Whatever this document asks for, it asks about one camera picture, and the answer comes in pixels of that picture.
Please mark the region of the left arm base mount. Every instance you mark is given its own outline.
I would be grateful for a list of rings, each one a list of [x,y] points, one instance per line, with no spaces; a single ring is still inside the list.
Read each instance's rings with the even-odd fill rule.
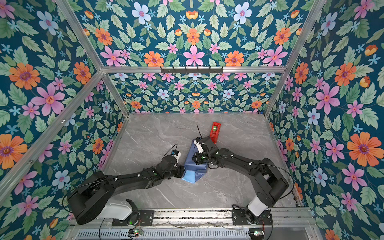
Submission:
[[[154,210],[139,210],[132,200],[126,199],[123,206],[128,207],[129,213],[124,214],[122,219],[114,219],[112,226],[114,227],[138,227],[152,226],[155,211]]]

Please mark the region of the red tape dispenser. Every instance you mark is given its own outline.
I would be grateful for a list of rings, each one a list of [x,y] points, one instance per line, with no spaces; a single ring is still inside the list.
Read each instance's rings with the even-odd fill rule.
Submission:
[[[220,134],[221,124],[217,122],[213,122],[211,131],[210,131],[210,139],[214,144],[217,144],[219,134]]]

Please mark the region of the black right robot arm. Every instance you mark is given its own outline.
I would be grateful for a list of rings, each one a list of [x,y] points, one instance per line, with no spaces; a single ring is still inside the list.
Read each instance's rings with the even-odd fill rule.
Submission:
[[[253,160],[242,157],[226,148],[218,148],[210,137],[197,137],[193,148],[198,150],[192,157],[195,164],[231,169],[251,180],[256,195],[246,206],[246,211],[255,217],[273,207],[289,188],[280,168],[268,158]]]

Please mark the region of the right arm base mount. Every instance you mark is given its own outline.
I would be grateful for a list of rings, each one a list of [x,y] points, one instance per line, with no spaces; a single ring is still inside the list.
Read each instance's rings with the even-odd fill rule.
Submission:
[[[232,204],[232,221],[234,226],[272,226],[271,209],[267,208],[260,216],[254,215],[247,207]]]

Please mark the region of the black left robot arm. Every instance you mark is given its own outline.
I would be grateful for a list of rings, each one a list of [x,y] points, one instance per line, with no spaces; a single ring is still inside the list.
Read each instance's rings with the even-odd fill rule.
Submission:
[[[150,189],[171,178],[181,179],[185,167],[179,164],[181,153],[173,151],[164,156],[154,167],[144,168],[138,173],[105,175],[96,172],[80,184],[68,197],[70,209],[79,225],[96,219],[113,196],[140,189]]]

